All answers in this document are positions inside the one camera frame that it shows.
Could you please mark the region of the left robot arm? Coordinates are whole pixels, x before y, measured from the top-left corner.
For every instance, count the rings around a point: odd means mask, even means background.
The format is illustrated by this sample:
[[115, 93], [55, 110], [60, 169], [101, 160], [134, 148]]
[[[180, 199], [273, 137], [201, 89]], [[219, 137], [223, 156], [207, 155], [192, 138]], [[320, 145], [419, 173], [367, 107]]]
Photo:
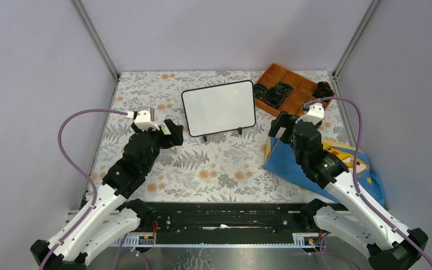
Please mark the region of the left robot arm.
[[86, 269], [126, 233], [150, 228], [149, 206], [129, 197], [144, 183], [161, 150], [182, 145], [183, 126], [166, 119], [157, 130], [141, 130], [136, 124], [132, 129], [122, 158], [109, 168], [92, 200], [49, 240], [32, 244], [39, 269]]

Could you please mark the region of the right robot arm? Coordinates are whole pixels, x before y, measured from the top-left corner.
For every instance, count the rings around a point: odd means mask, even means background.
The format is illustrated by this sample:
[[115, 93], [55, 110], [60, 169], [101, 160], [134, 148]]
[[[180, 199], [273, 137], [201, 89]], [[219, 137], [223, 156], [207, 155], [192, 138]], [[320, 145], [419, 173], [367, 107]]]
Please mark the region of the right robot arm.
[[309, 232], [319, 228], [337, 236], [362, 253], [373, 269], [410, 269], [424, 255], [427, 234], [420, 228], [408, 228], [354, 183], [347, 165], [323, 145], [319, 122], [282, 111], [271, 122], [269, 136], [284, 128], [280, 140], [291, 146], [303, 174], [337, 199], [356, 220], [314, 199], [301, 210], [302, 228]]

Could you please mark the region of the green marker cap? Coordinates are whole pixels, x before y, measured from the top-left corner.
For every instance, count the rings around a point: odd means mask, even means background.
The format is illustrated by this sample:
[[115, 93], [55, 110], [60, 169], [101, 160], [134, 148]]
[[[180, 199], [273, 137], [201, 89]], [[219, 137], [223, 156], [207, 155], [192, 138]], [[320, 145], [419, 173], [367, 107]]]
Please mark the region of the green marker cap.
[[169, 128], [166, 125], [160, 126], [160, 130], [163, 133], [163, 135], [165, 135], [165, 136], [171, 135], [171, 131], [169, 130]]

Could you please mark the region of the white whiteboard black frame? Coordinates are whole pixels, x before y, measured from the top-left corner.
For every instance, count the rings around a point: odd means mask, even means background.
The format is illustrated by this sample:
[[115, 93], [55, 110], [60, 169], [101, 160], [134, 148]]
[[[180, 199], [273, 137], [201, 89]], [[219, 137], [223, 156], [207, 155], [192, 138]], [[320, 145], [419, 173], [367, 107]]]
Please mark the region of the white whiteboard black frame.
[[191, 137], [228, 131], [242, 132], [256, 120], [253, 83], [250, 80], [190, 89], [181, 93]]

